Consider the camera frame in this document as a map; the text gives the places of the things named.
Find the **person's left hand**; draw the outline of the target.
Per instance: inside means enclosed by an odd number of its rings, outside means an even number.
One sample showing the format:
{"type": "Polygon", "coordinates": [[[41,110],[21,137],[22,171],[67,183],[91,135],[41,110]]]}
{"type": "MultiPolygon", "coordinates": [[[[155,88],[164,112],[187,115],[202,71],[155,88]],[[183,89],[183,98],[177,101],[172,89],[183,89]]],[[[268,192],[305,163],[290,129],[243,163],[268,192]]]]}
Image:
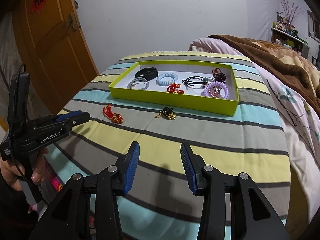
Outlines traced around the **person's left hand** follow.
{"type": "MultiPolygon", "coordinates": [[[[37,154],[37,158],[33,164],[33,174],[30,176],[34,184],[38,185],[44,182],[46,176],[46,165],[44,155],[48,154],[48,149],[42,148],[37,154]]],[[[18,177],[25,174],[25,169],[20,162],[14,164],[12,160],[4,161],[1,158],[1,174],[8,185],[16,191],[23,191],[18,177]]]]}

